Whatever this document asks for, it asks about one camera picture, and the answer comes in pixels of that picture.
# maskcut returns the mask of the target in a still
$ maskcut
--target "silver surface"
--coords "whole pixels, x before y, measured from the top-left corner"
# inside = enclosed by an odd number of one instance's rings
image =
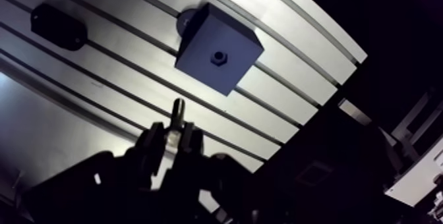
[[[132,142],[108,133],[0,74],[0,155],[32,186],[102,150]]]
[[[43,2],[87,25],[90,41],[81,50],[65,51],[30,31],[29,12]],[[173,67],[181,40],[176,16],[207,2],[254,29],[265,48],[227,97]],[[308,13],[317,8],[298,4]],[[183,98],[185,119],[205,132],[204,153],[229,153],[251,171],[355,70],[282,0],[0,0],[0,10],[4,62],[133,136],[167,121],[173,100]],[[314,11],[323,22],[324,12]]]

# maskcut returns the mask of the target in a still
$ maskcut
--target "hex nut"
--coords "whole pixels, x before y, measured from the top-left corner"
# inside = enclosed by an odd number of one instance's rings
[[[227,53],[217,51],[211,56],[211,62],[217,66],[222,66],[227,63]]]

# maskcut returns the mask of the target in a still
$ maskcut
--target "dark background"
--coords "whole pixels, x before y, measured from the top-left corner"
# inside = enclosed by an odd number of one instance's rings
[[[428,223],[428,205],[412,209],[383,194],[392,182],[381,126],[391,132],[418,99],[442,95],[443,0],[314,0],[369,55],[339,92],[257,177],[274,191],[275,211],[294,223]],[[363,127],[337,108],[347,98],[374,122]],[[423,153],[442,134],[443,120],[421,142]],[[321,182],[299,177],[313,163],[330,168]]]

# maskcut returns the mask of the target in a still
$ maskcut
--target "metal plate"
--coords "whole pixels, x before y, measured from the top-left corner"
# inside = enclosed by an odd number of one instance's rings
[[[30,31],[29,12],[43,2],[87,25],[90,41],[80,51],[65,51]],[[254,29],[265,48],[227,97],[173,67],[177,15],[207,2]],[[333,21],[324,21],[315,3],[300,5],[336,36]],[[251,171],[356,69],[347,34],[334,38],[343,50],[282,0],[0,0],[0,9],[0,49],[16,60],[2,56],[8,63],[135,136],[154,121],[167,122],[171,103],[183,98],[186,120],[205,130],[204,153],[229,153]]]

